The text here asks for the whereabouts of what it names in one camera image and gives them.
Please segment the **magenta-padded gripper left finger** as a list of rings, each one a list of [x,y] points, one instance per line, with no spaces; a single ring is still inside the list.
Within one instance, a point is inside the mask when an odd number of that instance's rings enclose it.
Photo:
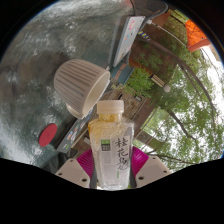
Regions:
[[[55,175],[81,187],[95,189],[96,170],[92,150],[87,150],[77,159],[68,159]]]

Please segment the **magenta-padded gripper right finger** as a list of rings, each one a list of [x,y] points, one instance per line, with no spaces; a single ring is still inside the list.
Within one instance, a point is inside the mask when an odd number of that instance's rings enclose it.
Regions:
[[[140,149],[133,148],[130,173],[132,189],[146,186],[170,174],[171,171],[157,156],[148,156]]]

